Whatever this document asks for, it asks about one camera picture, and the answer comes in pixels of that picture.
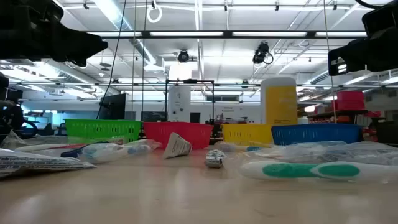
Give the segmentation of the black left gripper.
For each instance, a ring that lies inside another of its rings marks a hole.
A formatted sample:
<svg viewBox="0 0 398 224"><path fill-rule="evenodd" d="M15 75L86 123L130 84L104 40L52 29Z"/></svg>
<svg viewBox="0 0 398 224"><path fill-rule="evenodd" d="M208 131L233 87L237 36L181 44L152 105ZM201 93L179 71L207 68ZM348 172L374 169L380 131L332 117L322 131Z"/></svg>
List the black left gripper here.
<svg viewBox="0 0 398 224"><path fill-rule="evenodd" d="M108 48L100 36L70 30L60 36L63 9L54 1L1 0L1 59L71 62L87 66L87 60Z"/></svg>

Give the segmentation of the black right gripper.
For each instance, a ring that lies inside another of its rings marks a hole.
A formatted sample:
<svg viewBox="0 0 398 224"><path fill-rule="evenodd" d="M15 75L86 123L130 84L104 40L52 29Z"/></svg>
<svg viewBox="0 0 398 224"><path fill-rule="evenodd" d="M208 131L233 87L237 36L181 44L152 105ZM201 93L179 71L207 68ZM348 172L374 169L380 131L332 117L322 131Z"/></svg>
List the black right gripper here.
<svg viewBox="0 0 398 224"><path fill-rule="evenodd" d="M397 1L382 6L363 1L362 6L372 9L362 17L367 37L329 51L329 76L397 68Z"/></svg>

